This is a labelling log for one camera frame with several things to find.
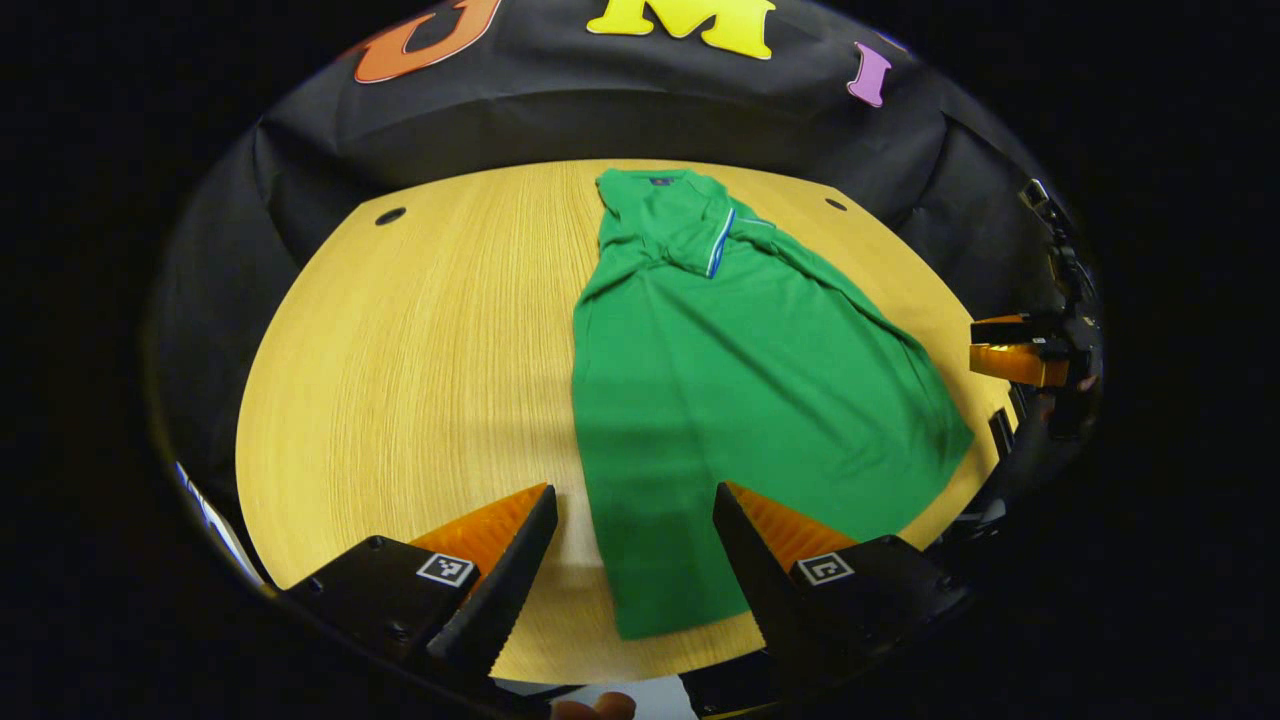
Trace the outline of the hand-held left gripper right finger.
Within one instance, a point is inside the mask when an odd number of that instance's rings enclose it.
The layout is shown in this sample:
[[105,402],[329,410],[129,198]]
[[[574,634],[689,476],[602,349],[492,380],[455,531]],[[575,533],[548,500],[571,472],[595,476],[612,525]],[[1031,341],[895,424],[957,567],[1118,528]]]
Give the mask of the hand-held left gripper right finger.
[[973,600],[899,536],[854,541],[733,482],[717,486],[712,518],[782,691],[842,685]]

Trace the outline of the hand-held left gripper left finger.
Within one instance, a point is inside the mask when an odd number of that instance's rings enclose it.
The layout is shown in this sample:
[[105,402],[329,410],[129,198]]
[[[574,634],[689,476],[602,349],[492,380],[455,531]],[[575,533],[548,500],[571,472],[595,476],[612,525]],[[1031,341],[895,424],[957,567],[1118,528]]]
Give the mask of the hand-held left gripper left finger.
[[538,483],[411,542],[360,539],[280,598],[375,664],[479,691],[492,685],[557,527],[556,489]]

